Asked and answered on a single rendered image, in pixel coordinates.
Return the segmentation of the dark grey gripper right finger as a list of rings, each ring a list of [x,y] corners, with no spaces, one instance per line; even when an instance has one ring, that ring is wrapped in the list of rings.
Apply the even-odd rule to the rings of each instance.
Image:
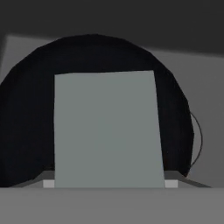
[[[178,171],[165,171],[164,183],[166,188],[209,188],[209,185],[201,184],[197,181],[184,177]]]

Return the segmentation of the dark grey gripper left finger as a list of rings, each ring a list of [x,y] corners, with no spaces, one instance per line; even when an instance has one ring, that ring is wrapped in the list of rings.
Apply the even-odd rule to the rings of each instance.
[[[16,188],[54,188],[54,171],[44,171],[35,179],[16,185]]]

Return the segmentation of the grey rectangular sponge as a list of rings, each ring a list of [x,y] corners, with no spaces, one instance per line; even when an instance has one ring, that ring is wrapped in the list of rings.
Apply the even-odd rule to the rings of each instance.
[[[57,187],[164,187],[154,73],[56,76],[54,150]]]

